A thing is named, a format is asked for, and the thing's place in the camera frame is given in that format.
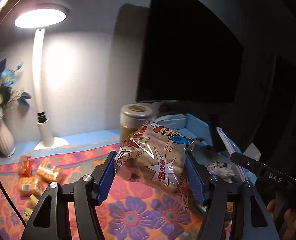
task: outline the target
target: white lamp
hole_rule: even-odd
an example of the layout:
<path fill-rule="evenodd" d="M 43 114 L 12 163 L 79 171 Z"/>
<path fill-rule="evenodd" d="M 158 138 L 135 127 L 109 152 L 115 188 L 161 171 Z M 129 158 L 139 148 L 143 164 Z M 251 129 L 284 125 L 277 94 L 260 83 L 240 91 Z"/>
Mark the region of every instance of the white lamp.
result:
<path fill-rule="evenodd" d="M 57 9 L 57 5 L 39 5 L 45 8 L 38 8 L 25 12 L 15 20 L 15 25 L 19 28 L 41 28 L 62 22 L 66 18 L 67 10 Z M 41 71 L 41 55 L 42 45 L 44 41 L 45 29 L 37 29 L 32 49 L 32 77 L 35 90 L 36 110 L 37 110 L 37 125 L 41 135 L 42 142 L 39 143 L 35 150 L 45 148 L 56 148 L 63 145 L 68 145 L 68 142 L 59 137 L 53 137 L 49 126 L 48 118 L 46 117 L 41 92 L 40 71 Z"/>

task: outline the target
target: cartoon hand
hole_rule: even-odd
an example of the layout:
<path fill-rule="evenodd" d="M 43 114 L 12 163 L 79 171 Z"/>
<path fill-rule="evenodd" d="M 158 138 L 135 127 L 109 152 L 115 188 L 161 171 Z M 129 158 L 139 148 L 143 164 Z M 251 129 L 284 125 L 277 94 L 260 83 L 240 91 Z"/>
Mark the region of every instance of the cartoon hand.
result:
<path fill-rule="evenodd" d="M 168 152 L 171 152 L 173 150 L 173 148 L 166 144 L 166 146 L 164 147 L 164 150 L 167 150 Z"/>

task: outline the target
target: cartoon character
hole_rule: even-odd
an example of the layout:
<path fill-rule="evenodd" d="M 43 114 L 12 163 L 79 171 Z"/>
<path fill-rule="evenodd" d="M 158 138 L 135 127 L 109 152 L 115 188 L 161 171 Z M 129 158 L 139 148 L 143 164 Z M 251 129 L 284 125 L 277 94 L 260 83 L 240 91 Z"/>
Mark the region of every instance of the cartoon character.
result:
<path fill-rule="evenodd" d="M 171 145 L 173 143 L 185 144 L 186 145 L 185 149 L 187 149 L 187 147 L 189 146 L 189 143 L 191 143 L 191 144 L 195 143 L 194 139 L 187 138 L 187 137 L 183 136 L 182 134 L 180 134 L 178 132 L 174 132 L 165 126 L 157 126 L 153 129 L 153 131 L 156 133 L 159 132 L 162 135 L 168 136 L 168 142 L 167 142 L 166 146 L 164 147 L 164 150 L 167 150 L 168 152 L 171 152 L 173 150 L 173 148 L 171 147 Z"/>

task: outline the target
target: vase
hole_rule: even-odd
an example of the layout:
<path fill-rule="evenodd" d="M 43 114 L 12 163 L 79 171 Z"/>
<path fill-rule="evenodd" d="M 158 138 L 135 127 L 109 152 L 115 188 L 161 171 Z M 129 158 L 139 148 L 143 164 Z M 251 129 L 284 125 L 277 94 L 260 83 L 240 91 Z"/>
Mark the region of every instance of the vase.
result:
<path fill-rule="evenodd" d="M 0 120 L 0 151 L 5 157 L 9 157 L 15 150 L 14 138 L 4 121 Z"/>

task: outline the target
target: metal bolt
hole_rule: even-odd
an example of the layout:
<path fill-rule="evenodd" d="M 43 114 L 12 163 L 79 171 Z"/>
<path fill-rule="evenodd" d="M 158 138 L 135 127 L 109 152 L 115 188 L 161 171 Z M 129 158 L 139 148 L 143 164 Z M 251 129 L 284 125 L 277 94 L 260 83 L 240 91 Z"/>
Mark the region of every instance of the metal bolt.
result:
<path fill-rule="evenodd" d="M 217 175 L 211 175 L 210 179 L 213 180 L 213 181 L 218 181 L 219 177 Z"/>
<path fill-rule="evenodd" d="M 89 181 L 89 180 L 91 180 L 91 175 L 85 175 L 85 176 L 83 176 L 82 177 L 82 179 L 84 180 L 84 181 Z"/>
<path fill-rule="evenodd" d="M 51 188 L 55 188 L 55 187 L 57 187 L 58 186 L 58 183 L 57 182 L 52 182 L 52 183 L 50 183 L 50 187 Z"/>
<path fill-rule="evenodd" d="M 248 180 L 245 180 L 243 183 L 244 183 L 244 185 L 245 185 L 246 187 L 251 187 L 251 185 L 250 185 L 250 183 L 249 183 Z"/>

